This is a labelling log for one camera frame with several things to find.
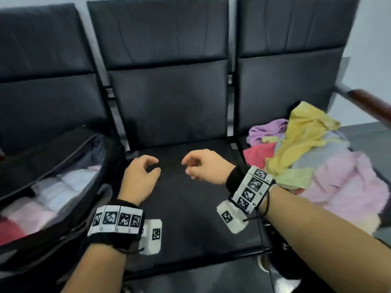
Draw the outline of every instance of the row of seats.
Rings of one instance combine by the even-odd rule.
[[[148,218],[164,223],[162,249],[129,257],[128,271],[168,272],[180,261],[261,246],[257,222],[231,234],[216,213],[228,193],[192,181],[180,162],[204,148],[236,162],[226,138],[232,59],[234,137],[243,148],[251,126],[288,117],[301,100],[326,110],[357,3],[238,0],[232,58],[229,0],[88,2],[130,149],[156,156],[162,168],[143,204]],[[0,147],[7,155],[80,125],[116,136],[74,5],[1,10],[0,37]]]

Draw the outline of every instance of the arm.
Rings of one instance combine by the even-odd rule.
[[[187,164],[186,173],[193,179],[214,184],[232,186],[235,183],[228,177],[240,176],[230,175],[235,166],[210,150],[192,151],[182,164]],[[262,203],[261,213],[265,208]],[[388,293],[391,289],[391,250],[348,221],[277,186],[270,190],[267,219],[336,292]]]
[[[125,171],[118,199],[139,206],[151,194],[161,172],[160,168],[155,168],[150,173],[145,169],[148,165],[158,162],[157,158],[148,155],[135,158]],[[125,254],[110,246],[92,244],[86,250],[62,293],[118,293],[121,290],[125,263]]]

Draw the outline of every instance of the pink clothing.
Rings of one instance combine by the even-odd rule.
[[[14,222],[0,217],[0,246],[25,236],[24,232]]]
[[[263,169],[267,157],[273,157],[277,143],[262,143],[243,151],[244,159],[250,166]]]
[[[17,224],[25,234],[40,231],[56,213],[46,210],[43,205],[29,197],[22,197],[6,207],[1,215]]]
[[[379,214],[388,199],[387,185],[372,169],[363,152],[336,154],[314,173],[310,187],[301,197],[323,206],[347,221]]]
[[[249,130],[246,142],[255,146],[262,143],[262,137],[280,137],[286,131],[287,124],[288,120],[280,118],[265,125],[256,125]]]

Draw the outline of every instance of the purple cloth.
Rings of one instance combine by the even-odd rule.
[[[353,223],[379,214],[389,190],[376,176],[368,156],[346,150],[316,169],[310,187],[300,196]]]
[[[246,139],[247,144],[255,146],[262,143],[262,137],[280,137],[287,129],[288,120],[276,119],[265,125],[252,127]]]

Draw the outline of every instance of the armrest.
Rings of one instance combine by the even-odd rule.
[[[335,92],[348,99],[358,108],[391,128],[391,105],[364,89],[350,89],[343,83],[335,86]]]

